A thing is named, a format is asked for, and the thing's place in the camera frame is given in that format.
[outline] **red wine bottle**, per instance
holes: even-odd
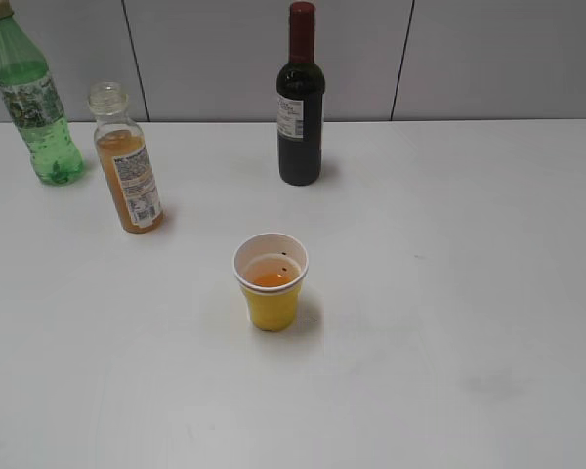
[[[276,82],[277,152],[282,180],[293,186],[314,182],[321,172],[323,72],[314,63],[314,5],[291,4],[289,62]]]

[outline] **wine bottle label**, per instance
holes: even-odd
[[[304,140],[304,102],[277,95],[277,133],[291,140]]]
[[[45,127],[63,117],[63,105],[48,72],[22,85],[0,85],[0,93],[13,123],[21,129]]]
[[[146,146],[131,154],[115,156],[113,167],[131,221],[139,228],[149,227],[160,215],[161,207]]]

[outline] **glass bottle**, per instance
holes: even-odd
[[[62,185],[80,177],[82,157],[46,59],[13,19],[9,0],[0,0],[0,92],[39,179]]]
[[[293,186],[321,172],[325,78],[314,62],[314,5],[295,2],[289,15],[289,62],[277,76],[277,149],[280,177]]]
[[[128,95],[119,83],[91,87],[89,109],[98,123],[94,140],[121,226],[145,233],[160,225],[163,211],[144,133],[127,108]]]

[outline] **orange liquid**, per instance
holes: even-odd
[[[98,156],[100,163],[105,171],[106,181],[110,194],[113,196],[115,209],[119,215],[121,226],[130,233],[145,233],[149,232],[163,221],[163,212],[161,212],[149,227],[140,228],[133,224],[128,207],[126,207],[126,200],[119,184],[119,178],[113,166],[113,157],[122,156],[137,151],[144,145],[144,138],[141,135],[132,135],[129,130],[116,130],[101,137],[96,142],[98,147]]]
[[[270,288],[274,286],[285,285],[291,280],[292,278],[288,276],[286,273],[275,272],[260,276],[252,280],[252,283],[254,283],[257,286],[264,286]]]

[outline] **yellow cup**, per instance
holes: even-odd
[[[295,320],[297,298],[309,268],[308,253],[300,241],[287,234],[257,234],[236,250],[233,266],[247,300],[249,318],[256,327],[277,332]],[[292,277],[288,283],[252,283],[265,274],[281,271]]]

